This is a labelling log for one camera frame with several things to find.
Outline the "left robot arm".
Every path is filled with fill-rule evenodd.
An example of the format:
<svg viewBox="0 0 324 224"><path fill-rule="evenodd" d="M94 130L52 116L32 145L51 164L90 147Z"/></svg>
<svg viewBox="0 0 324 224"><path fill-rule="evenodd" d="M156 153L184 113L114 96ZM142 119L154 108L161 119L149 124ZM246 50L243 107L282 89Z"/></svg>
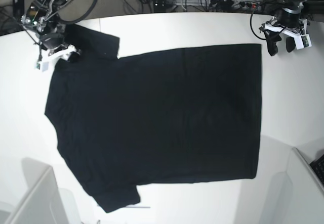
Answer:
<svg viewBox="0 0 324 224"><path fill-rule="evenodd" d="M252 34L259 40L267 43L267 50L270 56L278 53L277 43L281 41L281 35L286 36L286 50L288 53L293 50L301 50L312 47L310 35L307 30L308 21L302 18L304 2L307 0L282 0L275 15L270 20L262 23L259 31L264 34L260 37L253 29L253 16L256 11L270 3L272 0L264 0L253 9L250 15L249 25Z"/></svg>

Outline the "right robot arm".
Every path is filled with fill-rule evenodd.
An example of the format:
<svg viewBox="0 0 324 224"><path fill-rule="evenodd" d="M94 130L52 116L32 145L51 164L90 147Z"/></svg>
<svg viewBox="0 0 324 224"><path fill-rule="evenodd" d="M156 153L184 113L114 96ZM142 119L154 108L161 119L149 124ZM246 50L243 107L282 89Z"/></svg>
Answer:
<svg viewBox="0 0 324 224"><path fill-rule="evenodd" d="M98 0L93 0L90 7L79 18L67 21L60 18L59 12L74 0L34 0L27 12L22 15L20 24L26 30L35 33L38 38L39 55L36 62L38 70L45 69L52 61L79 55L80 49L66 42L67 25L84 20L94 9Z"/></svg>

